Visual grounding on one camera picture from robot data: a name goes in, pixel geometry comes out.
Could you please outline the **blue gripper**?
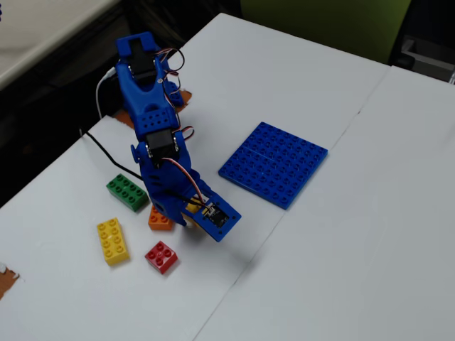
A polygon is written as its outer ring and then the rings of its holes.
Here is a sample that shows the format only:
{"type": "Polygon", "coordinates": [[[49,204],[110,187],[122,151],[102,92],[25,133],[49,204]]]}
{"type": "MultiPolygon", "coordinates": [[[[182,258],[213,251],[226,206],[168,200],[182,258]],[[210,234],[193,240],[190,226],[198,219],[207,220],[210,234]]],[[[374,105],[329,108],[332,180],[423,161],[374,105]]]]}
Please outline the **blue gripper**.
{"type": "Polygon", "coordinates": [[[178,166],[162,166],[153,169],[151,166],[141,168],[149,196],[154,202],[152,205],[152,227],[173,227],[175,224],[186,226],[187,222],[181,212],[171,206],[177,206],[177,199],[192,200],[193,197],[204,197],[207,202],[215,192],[201,178],[199,172],[187,170],[188,176],[178,166]]]}

